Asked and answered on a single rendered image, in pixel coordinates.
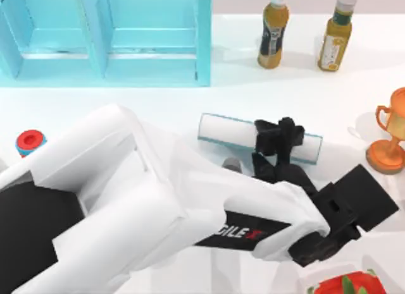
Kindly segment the white book with teal cover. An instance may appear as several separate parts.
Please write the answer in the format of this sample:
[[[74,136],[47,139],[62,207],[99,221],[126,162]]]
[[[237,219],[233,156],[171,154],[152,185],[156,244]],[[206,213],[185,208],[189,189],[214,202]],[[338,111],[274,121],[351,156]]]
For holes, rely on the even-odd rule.
[[[253,151],[257,131],[252,121],[218,114],[203,113],[197,138],[235,149]],[[306,133],[303,144],[292,149],[292,160],[315,165],[318,161],[323,137]]]

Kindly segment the pale grey rounded box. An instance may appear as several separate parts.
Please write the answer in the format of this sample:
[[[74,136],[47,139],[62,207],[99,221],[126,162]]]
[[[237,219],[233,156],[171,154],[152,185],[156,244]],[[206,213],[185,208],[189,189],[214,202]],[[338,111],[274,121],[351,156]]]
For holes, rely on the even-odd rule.
[[[241,161],[235,157],[228,157],[222,163],[222,168],[235,171],[236,173],[243,173]]]

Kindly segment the orange trophy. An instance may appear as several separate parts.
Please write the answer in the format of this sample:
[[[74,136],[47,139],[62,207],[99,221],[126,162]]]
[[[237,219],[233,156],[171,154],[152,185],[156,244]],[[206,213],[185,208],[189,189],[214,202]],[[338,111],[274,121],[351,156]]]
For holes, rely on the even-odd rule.
[[[378,126],[387,132],[390,139],[374,141],[366,151],[370,166],[385,175],[395,175],[405,168],[405,87],[395,90],[390,97],[390,106],[378,106],[375,111]]]

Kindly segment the red and green box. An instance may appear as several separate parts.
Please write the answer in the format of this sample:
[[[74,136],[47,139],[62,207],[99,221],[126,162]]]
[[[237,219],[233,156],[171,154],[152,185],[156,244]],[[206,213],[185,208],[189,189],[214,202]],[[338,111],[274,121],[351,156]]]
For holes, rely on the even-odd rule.
[[[306,290],[306,294],[387,294],[373,270],[354,271],[326,279]]]

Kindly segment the amber bottle with black label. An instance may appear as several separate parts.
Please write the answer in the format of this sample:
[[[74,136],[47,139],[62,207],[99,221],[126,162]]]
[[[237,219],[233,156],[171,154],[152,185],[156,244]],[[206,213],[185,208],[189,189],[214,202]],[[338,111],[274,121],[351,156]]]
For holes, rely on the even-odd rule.
[[[280,64],[288,20],[286,0],[270,0],[263,10],[263,33],[258,52],[258,63],[263,68],[274,69]]]

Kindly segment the yellow bottle with grey cap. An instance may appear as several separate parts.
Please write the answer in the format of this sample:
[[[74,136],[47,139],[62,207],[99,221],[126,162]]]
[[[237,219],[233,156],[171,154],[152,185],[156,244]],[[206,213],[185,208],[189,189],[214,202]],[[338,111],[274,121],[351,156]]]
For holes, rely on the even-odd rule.
[[[352,16],[357,0],[337,0],[333,16],[328,20],[318,67],[323,71],[339,69],[352,32]]]

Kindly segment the light blue rack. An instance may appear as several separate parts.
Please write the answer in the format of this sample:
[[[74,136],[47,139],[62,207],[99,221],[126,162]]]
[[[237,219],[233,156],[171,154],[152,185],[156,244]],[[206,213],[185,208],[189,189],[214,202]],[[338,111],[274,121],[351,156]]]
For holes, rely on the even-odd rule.
[[[211,81],[212,0],[0,0],[0,87]]]

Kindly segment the red and blue round bottle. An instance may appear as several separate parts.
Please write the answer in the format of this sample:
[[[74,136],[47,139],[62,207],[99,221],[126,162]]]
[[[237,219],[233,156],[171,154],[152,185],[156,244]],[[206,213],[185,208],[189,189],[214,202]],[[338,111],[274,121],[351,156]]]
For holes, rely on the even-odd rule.
[[[15,147],[21,157],[26,157],[46,142],[46,136],[39,130],[26,130],[16,138]]]

